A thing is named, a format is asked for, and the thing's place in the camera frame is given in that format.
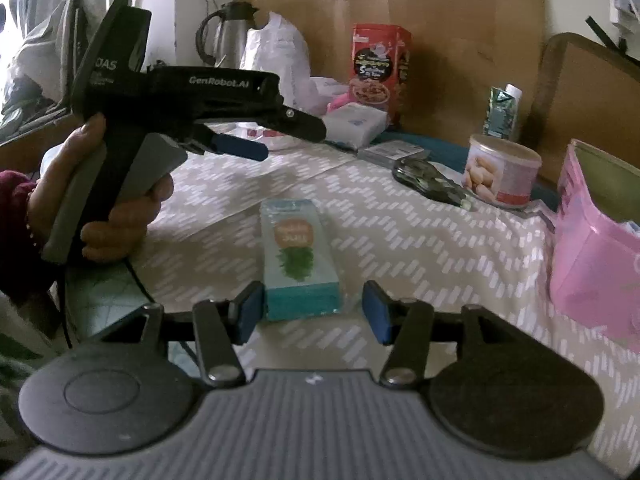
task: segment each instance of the black handle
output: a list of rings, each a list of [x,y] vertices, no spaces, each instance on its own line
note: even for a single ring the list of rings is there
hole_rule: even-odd
[[[109,115],[106,123],[104,143],[107,147],[107,155],[94,181],[91,193],[84,203],[69,253],[70,261],[78,261],[82,258],[82,241],[80,240],[82,227],[89,222],[106,221],[109,218],[124,179],[147,134],[145,128],[127,118]]]
[[[380,384],[391,388],[416,387],[424,379],[429,355],[433,307],[423,301],[406,306],[406,319],[380,372]]]
[[[275,113],[256,119],[255,122],[281,134],[309,142],[322,142],[326,137],[326,126],[322,119],[287,106],[280,106]]]
[[[205,64],[208,64],[211,66],[216,65],[216,57],[211,56],[210,54],[207,54],[205,52],[204,38],[202,36],[204,34],[204,29],[207,27],[209,22],[215,17],[220,17],[222,19],[222,13],[220,10],[217,10],[216,12],[212,12],[209,16],[207,16],[204,20],[202,20],[202,23],[200,23],[200,26],[196,31],[196,51],[198,52],[198,56],[200,56],[200,59],[203,60]]]
[[[219,307],[214,301],[193,305],[193,333],[202,381],[214,388],[230,388],[244,384],[246,376],[231,346]]]

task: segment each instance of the bracelet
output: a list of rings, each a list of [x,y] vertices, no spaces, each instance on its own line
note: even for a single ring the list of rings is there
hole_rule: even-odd
[[[29,240],[30,240],[31,245],[33,246],[34,249],[36,249],[38,251],[38,254],[40,254],[42,252],[42,247],[36,241],[36,237],[33,234],[33,230],[31,229],[31,226],[29,225],[29,202],[31,201],[32,193],[33,193],[33,189],[27,195],[27,208],[26,208],[26,211],[24,212],[24,225],[27,228],[27,233],[29,234]]]

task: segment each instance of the green leaf illustration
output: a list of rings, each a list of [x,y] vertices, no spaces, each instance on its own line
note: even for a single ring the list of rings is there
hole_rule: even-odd
[[[40,359],[42,356],[29,350],[22,343],[17,342],[14,338],[0,333],[0,354],[9,359]]]
[[[314,250],[311,247],[281,249],[278,259],[282,272],[297,282],[304,282],[314,268]]]

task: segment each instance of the tissue pack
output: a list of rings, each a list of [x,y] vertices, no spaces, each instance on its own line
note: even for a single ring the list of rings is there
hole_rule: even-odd
[[[318,210],[311,200],[260,206],[269,320],[338,312],[340,287]]]

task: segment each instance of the can lid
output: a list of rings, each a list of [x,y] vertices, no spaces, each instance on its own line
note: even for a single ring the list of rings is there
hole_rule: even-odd
[[[507,92],[507,94],[509,94],[511,97],[516,99],[516,101],[519,101],[522,97],[522,90],[513,85],[507,85],[507,88],[505,88],[504,91]]]
[[[476,145],[486,152],[493,152],[523,166],[539,168],[542,165],[542,158],[536,152],[510,140],[486,135],[472,135],[469,142],[472,146]]]

